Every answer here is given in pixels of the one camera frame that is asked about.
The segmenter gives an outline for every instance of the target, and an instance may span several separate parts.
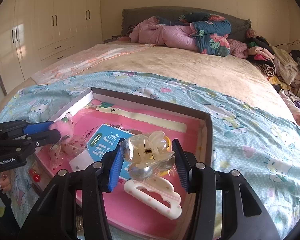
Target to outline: metal bolt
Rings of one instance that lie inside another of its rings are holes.
[[[232,170],[232,171],[231,171],[231,174],[232,174],[233,176],[235,176],[235,177],[240,176],[240,172],[237,171],[237,170]]]
[[[102,167],[102,163],[101,163],[101,162],[96,162],[96,163],[93,164],[93,167],[94,167],[95,169],[99,169],[99,168]]]
[[[204,163],[196,163],[195,166],[200,170],[202,170],[206,167],[206,165]]]
[[[59,176],[64,176],[64,175],[66,175],[67,174],[67,171],[66,170],[60,170],[59,172],[58,172],[58,175]]]

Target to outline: blue label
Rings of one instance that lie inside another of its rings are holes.
[[[129,132],[103,124],[89,140],[87,150],[93,161],[99,162],[106,152],[115,150],[120,138],[128,139],[132,135],[133,134]],[[130,179],[128,167],[129,164],[126,161],[123,161],[120,177]]]

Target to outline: gray headboard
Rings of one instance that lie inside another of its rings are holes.
[[[174,21],[177,20],[179,16],[190,12],[205,12],[205,13],[218,14],[226,18],[231,23],[232,26],[232,31],[228,39],[234,39],[237,41],[245,42],[247,29],[251,28],[250,19],[242,20],[228,14],[200,9],[200,8],[178,7],[178,6],[156,6],[156,7],[141,7],[141,8],[122,10],[123,21],[122,21],[121,34],[125,35],[130,25],[139,24],[143,20],[149,19],[154,15],[164,17],[170,21]]]

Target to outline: white wardrobe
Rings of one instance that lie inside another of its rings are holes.
[[[7,93],[50,64],[102,43],[100,0],[4,0],[0,76]]]

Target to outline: red bead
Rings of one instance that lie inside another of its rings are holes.
[[[32,176],[34,176],[35,174],[37,174],[37,172],[35,171],[35,169],[31,168],[31,169],[29,169],[29,174],[30,174],[30,176],[32,177]]]
[[[41,177],[40,177],[39,174],[35,174],[35,175],[32,177],[32,179],[34,180],[34,182],[40,182]]]

